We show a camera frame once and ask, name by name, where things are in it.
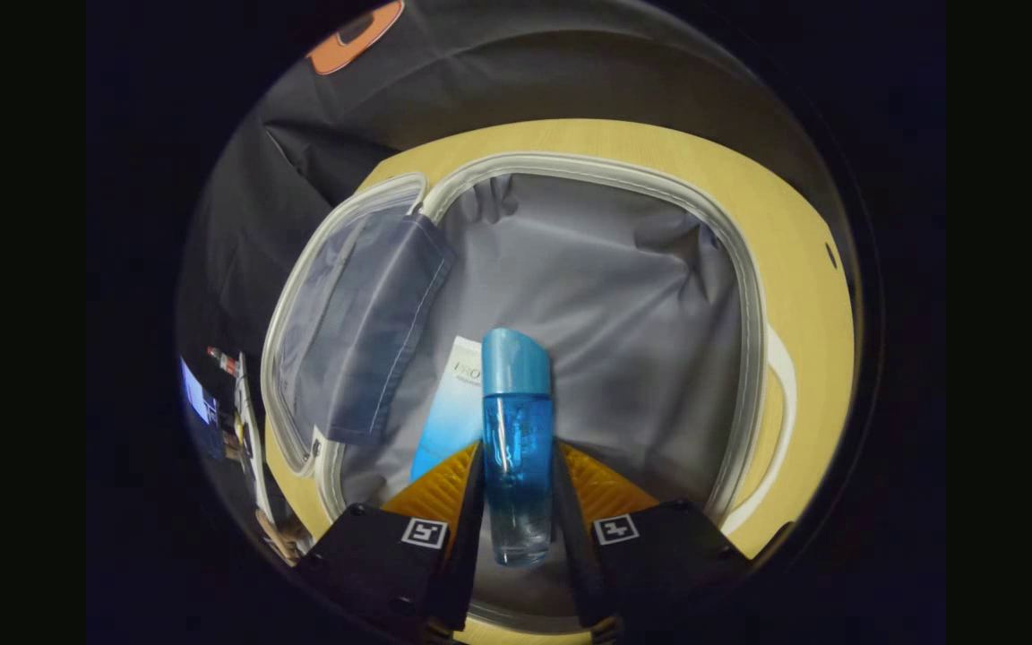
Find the black background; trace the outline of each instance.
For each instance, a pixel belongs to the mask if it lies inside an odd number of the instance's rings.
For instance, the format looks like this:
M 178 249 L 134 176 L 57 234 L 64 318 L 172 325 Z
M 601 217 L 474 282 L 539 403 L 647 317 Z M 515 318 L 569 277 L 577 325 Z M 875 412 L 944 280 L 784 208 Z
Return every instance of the black background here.
M 362 9 L 312 0 L 87 3 L 89 641 L 357 638 L 275 574 L 195 469 L 172 329 L 189 214 L 222 144 L 292 60 Z M 877 396 L 859 400 L 871 422 L 861 450 L 843 460 L 851 478 L 828 486 L 831 515 L 734 624 L 702 625 L 692 640 L 712 628 L 724 642 L 943 640 L 943 8 L 671 9 L 725 34 L 741 57 L 757 47 L 757 71 L 789 80 L 787 102 L 803 99 L 823 116 L 867 205 L 880 270 L 872 283 L 883 286 L 872 297 L 884 311 L 872 327 L 883 342 L 879 362 L 864 373 L 880 378 Z

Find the plastic bottle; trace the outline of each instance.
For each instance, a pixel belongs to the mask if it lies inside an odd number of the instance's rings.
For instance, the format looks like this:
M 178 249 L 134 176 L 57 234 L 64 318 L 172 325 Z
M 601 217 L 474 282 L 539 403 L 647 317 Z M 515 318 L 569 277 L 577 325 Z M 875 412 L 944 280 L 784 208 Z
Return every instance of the plastic bottle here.
M 529 567 L 552 542 L 552 397 L 548 354 L 519 331 L 484 336 L 484 477 L 492 553 Z

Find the blue bottle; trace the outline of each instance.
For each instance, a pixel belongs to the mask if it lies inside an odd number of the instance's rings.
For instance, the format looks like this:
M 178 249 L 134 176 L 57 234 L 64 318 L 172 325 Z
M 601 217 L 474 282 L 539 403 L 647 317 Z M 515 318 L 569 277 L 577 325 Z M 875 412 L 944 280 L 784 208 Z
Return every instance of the blue bottle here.
M 548 354 L 519 331 L 484 336 L 484 478 L 492 551 L 529 567 L 552 542 L 552 397 Z

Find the blue bottle cap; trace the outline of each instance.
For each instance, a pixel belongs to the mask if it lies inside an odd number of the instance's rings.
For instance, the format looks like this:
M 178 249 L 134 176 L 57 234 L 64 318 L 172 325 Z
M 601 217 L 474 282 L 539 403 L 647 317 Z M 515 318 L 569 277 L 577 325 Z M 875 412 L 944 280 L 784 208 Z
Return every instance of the blue bottle cap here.
M 484 396 L 494 393 L 552 393 L 548 354 L 533 338 L 515 329 L 497 327 L 484 335 L 480 368 Z

